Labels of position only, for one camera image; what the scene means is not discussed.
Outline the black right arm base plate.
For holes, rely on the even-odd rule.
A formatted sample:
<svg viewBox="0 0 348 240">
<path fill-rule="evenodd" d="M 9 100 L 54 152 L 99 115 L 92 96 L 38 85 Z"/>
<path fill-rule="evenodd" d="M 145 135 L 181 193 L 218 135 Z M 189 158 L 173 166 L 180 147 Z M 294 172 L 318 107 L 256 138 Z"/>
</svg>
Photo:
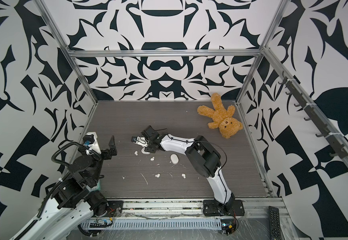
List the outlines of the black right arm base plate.
<svg viewBox="0 0 348 240">
<path fill-rule="evenodd" d="M 226 209 L 221 203 L 216 200 L 204 200 L 202 212 L 207 217 L 215 216 L 236 216 L 242 217 L 245 215 L 245 209 L 241 200 L 234 200 L 229 209 Z"/>
</svg>

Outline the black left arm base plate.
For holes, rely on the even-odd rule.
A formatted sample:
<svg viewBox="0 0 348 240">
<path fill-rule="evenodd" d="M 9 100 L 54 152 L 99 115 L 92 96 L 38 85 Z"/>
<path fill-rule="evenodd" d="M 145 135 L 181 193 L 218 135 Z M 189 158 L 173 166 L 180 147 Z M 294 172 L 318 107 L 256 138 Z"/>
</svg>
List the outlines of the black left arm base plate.
<svg viewBox="0 0 348 240">
<path fill-rule="evenodd" d="M 107 215 L 115 215 L 116 213 L 123 212 L 124 201 L 110 200 L 108 201 Z"/>
</svg>

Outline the white earbud charging case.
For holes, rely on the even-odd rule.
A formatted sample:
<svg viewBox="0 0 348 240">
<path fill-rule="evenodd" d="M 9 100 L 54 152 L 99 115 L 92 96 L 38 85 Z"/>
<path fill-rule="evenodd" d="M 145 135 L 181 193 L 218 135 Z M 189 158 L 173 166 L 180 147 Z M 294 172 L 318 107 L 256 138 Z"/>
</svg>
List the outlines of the white earbud charging case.
<svg viewBox="0 0 348 240">
<path fill-rule="evenodd" d="M 179 163 L 179 158 L 178 158 L 178 156 L 176 154 L 172 154 L 170 156 L 170 158 L 171 158 L 172 164 L 177 165 Z"/>
</svg>

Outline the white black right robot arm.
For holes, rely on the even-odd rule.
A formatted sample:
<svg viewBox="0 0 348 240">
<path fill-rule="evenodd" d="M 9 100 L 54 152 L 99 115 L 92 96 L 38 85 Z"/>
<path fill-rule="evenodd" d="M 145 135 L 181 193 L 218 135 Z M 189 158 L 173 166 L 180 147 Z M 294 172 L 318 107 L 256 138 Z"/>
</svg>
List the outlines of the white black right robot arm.
<svg viewBox="0 0 348 240">
<path fill-rule="evenodd" d="M 145 153 L 166 151 L 185 155 L 198 174 L 209 182 L 217 209 L 220 212 L 232 209 L 235 196 L 224 179 L 221 155 L 214 148 L 215 145 L 205 137 L 185 139 L 171 134 L 161 134 L 149 126 L 142 131 L 141 136 L 132 137 L 131 142 L 142 146 Z"/>
</svg>

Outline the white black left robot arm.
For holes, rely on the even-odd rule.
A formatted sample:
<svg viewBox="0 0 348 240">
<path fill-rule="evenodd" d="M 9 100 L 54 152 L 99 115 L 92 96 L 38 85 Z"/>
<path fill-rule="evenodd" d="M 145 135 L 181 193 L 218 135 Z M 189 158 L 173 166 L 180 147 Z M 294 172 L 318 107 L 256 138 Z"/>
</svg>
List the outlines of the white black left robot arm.
<svg viewBox="0 0 348 240">
<path fill-rule="evenodd" d="M 101 217 L 114 213 L 100 192 L 102 166 L 117 155 L 115 138 L 102 150 L 95 132 L 83 137 L 83 143 L 71 142 L 58 149 L 52 162 L 65 166 L 67 173 L 47 193 L 41 206 L 14 240 L 65 240 L 72 230 L 96 237 L 113 225 L 113 219 Z"/>
</svg>

